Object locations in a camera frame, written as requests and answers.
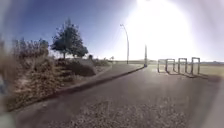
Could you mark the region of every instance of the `sun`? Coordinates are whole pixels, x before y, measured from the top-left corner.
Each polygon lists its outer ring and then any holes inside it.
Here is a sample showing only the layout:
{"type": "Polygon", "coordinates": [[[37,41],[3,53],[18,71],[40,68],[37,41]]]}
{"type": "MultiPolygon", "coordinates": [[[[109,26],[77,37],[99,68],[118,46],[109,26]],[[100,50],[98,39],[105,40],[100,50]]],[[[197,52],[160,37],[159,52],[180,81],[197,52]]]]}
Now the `sun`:
{"type": "Polygon", "coordinates": [[[137,0],[137,4],[127,20],[132,56],[143,58],[145,44],[152,59],[195,54],[190,23],[178,6],[167,0],[137,0]]]}

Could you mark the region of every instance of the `lamp post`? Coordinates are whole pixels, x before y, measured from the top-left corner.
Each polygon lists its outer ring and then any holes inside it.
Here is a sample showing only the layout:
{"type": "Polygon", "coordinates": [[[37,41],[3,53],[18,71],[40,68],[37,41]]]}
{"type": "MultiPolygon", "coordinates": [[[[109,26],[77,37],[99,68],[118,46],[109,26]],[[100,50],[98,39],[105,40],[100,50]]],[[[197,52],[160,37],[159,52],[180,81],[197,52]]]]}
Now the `lamp post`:
{"type": "Polygon", "coordinates": [[[145,63],[144,63],[144,67],[148,66],[148,59],[147,59],[147,45],[145,45],[145,63]]]}
{"type": "Polygon", "coordinates": [[[126,36],[127,36],[127,64],[128,64],[128,61],[129,61],[129,39],[128,39],[128,33],[127,33],[127,30],[125,28],[125,26],[123,24],[120,24],[121,27],[123,27],[125,33],[126,33],[126,36]]]}

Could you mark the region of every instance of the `shrub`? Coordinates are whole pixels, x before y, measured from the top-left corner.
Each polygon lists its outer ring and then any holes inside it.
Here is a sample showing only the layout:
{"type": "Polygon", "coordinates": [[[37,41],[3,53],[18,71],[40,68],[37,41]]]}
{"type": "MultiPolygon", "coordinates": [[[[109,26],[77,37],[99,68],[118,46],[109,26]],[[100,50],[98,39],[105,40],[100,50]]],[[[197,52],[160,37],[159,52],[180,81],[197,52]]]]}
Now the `shrub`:
{"type": "Polygon", "coordinates": [[[107,60],[93,60],[94,66],[110,66],[107,60]]]}
{"type": "Polygon", "coordinates": [[[80,76],[93,76],[95,75],[94,69],[91,67],[80,64],[74,60],[57,60],[57,65],[62,67],[63,70],[70,71],[66,72],[67,75],[80,75],[80,76]]]}
{"type": "Polygon", "coordinates": [[[64,86],[60,68],[56,67],[54,60],[49,57],[38,58],[27,79],[28,83],[21,91],[14,90],[14,93],[7,97],[8,110],[26,106],[64,86]]]}
{"type": "Polygon", "coordinates": [[[32,69],[33,62],[40,57],[48,55],[48,42],[40,39],[39,41],[14,40],[13,51],[14,58],[21,66],[21,73],[32,69]]]}
{"type": "Polygon", "coordinates": [[[6,52],[4,42],[0,39],[0,75],[7,85],[13,84],[18,77],[17,64],[13,56],[6,52]]]}
{"type": "Polygon", "coordinates": [[[93,55],[90,54],[90,55],[88,56],[88,59],[93,60],[93,55]]]}

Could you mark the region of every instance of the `street lamp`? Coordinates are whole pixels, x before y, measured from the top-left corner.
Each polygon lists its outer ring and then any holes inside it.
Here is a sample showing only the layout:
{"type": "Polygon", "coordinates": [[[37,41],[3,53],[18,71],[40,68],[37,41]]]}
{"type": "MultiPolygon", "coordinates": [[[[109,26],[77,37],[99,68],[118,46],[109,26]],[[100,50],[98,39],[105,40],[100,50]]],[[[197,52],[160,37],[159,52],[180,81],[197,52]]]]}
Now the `street lamp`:
{"type": "Polygon", "coordinates": [[[124,31],[126,33],[126,36],[127,36],[127,64],[128,64],[128,60],[129,60],[129,39],[128,39],[128,33],[127,33],[127,30],[125,28],[125,26],[123,24],[120,24],[121,27],[124,28],[124,31]]]}

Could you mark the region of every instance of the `grass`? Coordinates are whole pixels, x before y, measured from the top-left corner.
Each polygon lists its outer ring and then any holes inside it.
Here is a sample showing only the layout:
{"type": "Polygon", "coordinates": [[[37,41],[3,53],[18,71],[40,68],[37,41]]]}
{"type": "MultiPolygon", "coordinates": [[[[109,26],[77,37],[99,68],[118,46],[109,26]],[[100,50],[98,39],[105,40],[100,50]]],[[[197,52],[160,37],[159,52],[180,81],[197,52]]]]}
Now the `grass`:
{"type": "Polygon", "coordinates": [[[110,66],[107,60],[93,60],[94,66],[110,66]]]}
{"type": "MultiPolygon", "coordinates": [[[[117,62],[117,64],[126,64],[127,61],[115,61],[117,62]]],[[[129,61],[129,64],[144,64],[144,61],[129,61]]],[[[152,69],[157,69],[157,62],[152,61],[152,62],[148,62],[148,66],[152,69]]],[[[190,72],[191,70],[191,66],[188,65],[188,72],[190,72]]],[[[160,69],[161,71],[164,71],[165,66],[164,64],[160,65],[160,69]]],[[[172,70],[172,66],[168,66],[168,70],[171,71],[172,70]]],[[[181,66],[181,72],[184,72],[184,65],[181,66]]],[[[194,67],[194,73],[197,73],[197,65],[195,65],[194,67]]],[[[215,75],[215,76],[219,76],[219,77],[224,77],[224,65],[214,65],[213,63],[210,64],[201,64],[200,66],[200,73],[204,74],[204,75],[215,75]]]]}
{"type": "Polygon", "coordinates": [[[74,60],[59,59],[57,60],[57,65],[63,67],[64,70],[70,71],[71,75],[93,76],[96,74],[93,67],[82,65],[81,63],[74,60]]]}
{"type": "MultiPolygon", "coordinates": [[[[152,68],[152,69],[157,69],[157,65],[155,65],[155,64],[153,64],[153,65],[149,65],[149,67],[150,68],[152,68]]],[[[168,70],[169,71],[171,71],[172,70],[172,66],[170,65],[170,66],[168,66],[168,70]]],[[[190,65],[188,65],[188,73],[190,73],[190,71],[191,71],[191,66],[190,65]]],[[[197,73],[197,66],[195,66],[194,67],[194,73],[197,73]]],[[[161,65],[160,66],[160,70],[161,71],[164,71],[164,69],[165,69],[165,66],[164,65],[161,65]]],[[[181,66],[181,72],[183,72],[184,73],[184,69],[185,69],[185,67],[182,65],[181,66]]],[[[215,76],[220,76],[220,77],[224,77],[224,65],[223,66],[213,66],[213,65],[207,65],[207,66],[204,66],[204,65],[202,65],[202,66],[200,66],[200,73],[201,74],[204,74],[204,75],[215,75],[215,76]]]]}

